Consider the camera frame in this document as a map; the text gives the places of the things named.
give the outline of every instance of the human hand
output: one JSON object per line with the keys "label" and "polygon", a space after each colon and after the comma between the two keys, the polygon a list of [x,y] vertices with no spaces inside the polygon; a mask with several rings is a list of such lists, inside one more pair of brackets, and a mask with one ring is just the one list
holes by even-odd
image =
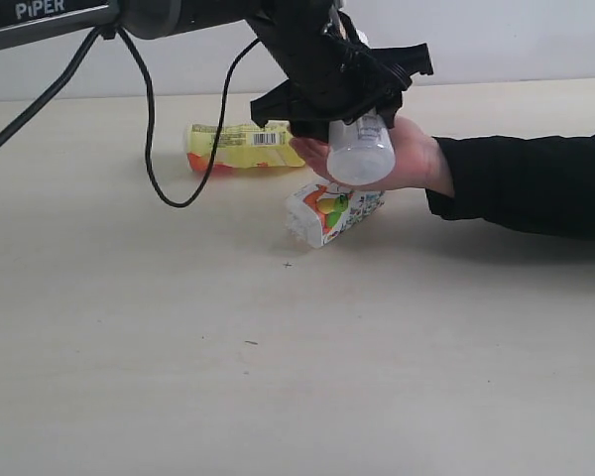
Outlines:
{"label": "human hand", "polygon": [[[403,117],[397,117],[390,137],[397,159],[393,171],[376,183],[352,188],[373,191],[427,188],[453,196],[449,167],[433,137],[426,135],[416,123]],[[314,139],[294,137],[291,139],[291,146],[316,174],[338,183],[338,180],[330,176],[326,166],[329,154],[327,144]]]}

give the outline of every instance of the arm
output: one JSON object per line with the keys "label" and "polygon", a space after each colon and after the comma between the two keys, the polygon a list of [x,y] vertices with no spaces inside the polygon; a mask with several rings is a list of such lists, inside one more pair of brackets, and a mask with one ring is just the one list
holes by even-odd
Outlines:
{"label": "arm", "polygon": [[452,190],[427,190],[432,213],[595,239],[595,135],[436,140],[444,168],[439,176],[450,178]]}

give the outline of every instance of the table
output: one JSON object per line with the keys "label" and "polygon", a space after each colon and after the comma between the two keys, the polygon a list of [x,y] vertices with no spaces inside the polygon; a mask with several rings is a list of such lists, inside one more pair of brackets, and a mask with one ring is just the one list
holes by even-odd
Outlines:
{"label": "table", "polygon": [[[218,105],[159,99],[175,198],[198,182],[182,130]],[[595,79],[417,87],[405,113],[591,134]],[[283,201],[309,171],[216,177],[172,210],[145,121],[143,98],[61,100],[0,151],[0,475],[595,476],[595,244],[401,191],[306,250]]]}

